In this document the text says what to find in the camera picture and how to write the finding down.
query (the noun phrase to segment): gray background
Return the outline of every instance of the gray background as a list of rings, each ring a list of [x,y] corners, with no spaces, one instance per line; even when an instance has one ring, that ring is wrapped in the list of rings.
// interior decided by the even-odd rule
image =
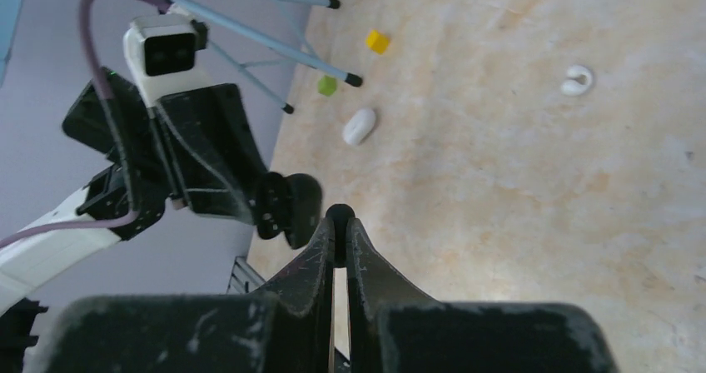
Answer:
[[[296,45],[276,5],[264,0],[197,0]],[[77,36],[78,0],[24,0],[12,59],[0,88],[0,236],[51,210],[108,164],[103,156],[65,137],[60,125],[89,80]],[[309,8],[286,4],[299,27]],[[93,33],[102,64],[129,77],[122,34],[137,16],[152,14],[130,0],[98,0]],[[273,57],[265,47],[211,25],[212,38],[241,62]],[[283,112],[213,52],[199,63],[215,83],[241,86],[257,146],[269,163]],[[283,98],[294,67],[258,67],[256,75]],[[245,255],[252,229],[238,222],[173,211],[129,242],[92,256],[31,296],[53,306],[49,316],[77,298],[95,294],[223,293],[235,256]]]

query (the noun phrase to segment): yellow block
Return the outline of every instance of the yellow block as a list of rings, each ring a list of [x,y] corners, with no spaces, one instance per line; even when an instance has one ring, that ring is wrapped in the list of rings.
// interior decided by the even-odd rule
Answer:
[[[382,33],[376,31],[376,30],[371,30],[370,34],[368,35],[368,38],[365,40],[365,42],[368,44],[368,47],[377,52],[378,54],[382,54],[385,52],[387,49],[387,46],[390,45],[390,39],[383,36]]]

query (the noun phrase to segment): white curled object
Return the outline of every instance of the white curled object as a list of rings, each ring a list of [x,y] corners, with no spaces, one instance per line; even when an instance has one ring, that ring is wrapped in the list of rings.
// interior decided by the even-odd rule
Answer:
[[[343,127],[343,140],[348,145],[357,146],[373,130],[374,125],[375,111],[363,108],[356,112]]]
[[[594,74],[587,67],[572,65],[566,70],[567,79],[561,83],[565,96],[577,97],[587,92],[594,84]]]

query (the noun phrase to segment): green block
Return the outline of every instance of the green block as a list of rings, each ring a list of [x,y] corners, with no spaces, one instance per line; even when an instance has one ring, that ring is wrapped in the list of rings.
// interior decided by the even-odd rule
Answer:
[[[319,80],[319,94],[330,97],[336,92],[336,79],[330,76],[324,76]]]

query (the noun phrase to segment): purple cable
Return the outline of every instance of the purple cable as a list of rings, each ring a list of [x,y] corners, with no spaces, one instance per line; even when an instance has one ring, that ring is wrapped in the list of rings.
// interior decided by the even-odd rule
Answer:
[[[98,61],[98,56],[96,55],[96,48],[93,45],[93,36],[91,35],[91,7],[95,0],[81,0],[78,7],[78,31],[81,38],[81,45],[83,48],[83,53],[86,56],[88,67],[91,69],[91,74],[93,75],[93,87],[96,89],[96,94],[101,102],[106,100],[111,100],[115,97],[110,87],[110,83],[105,77],[101,69],[101,64]],[[138,0],[151,4],[161,11],[166,11],[171,5],[169,2],[163,0]],[[125,159],[125,149],[120,139],[120,133],[117,130],[115,122],[108,118],[108,126],[111,129],[111,134],[115,138],[116,147],[118,153],[121,155],[121,161],[124,162]],[[138,216],[138,211],[133,209],[132,197],[131,197],[131,183],[128,175],[125,178],[127,186],[127,198],[130,202],[130,211],[124,216],[118,217],[116,219],[105,219],[100,221],[60,221],[56,223],[48,223],[46,225],[30,227],[26,230],[18,231],[11,236],[5,237],[0,240],[0,250],[4,247],[9,246],[23,238],[36,236],[37,234],[46,233],[48,231],[54,230],[66,230],[66,229],[110,229],[113,227],[120,227],[129,225],[133,223]]]

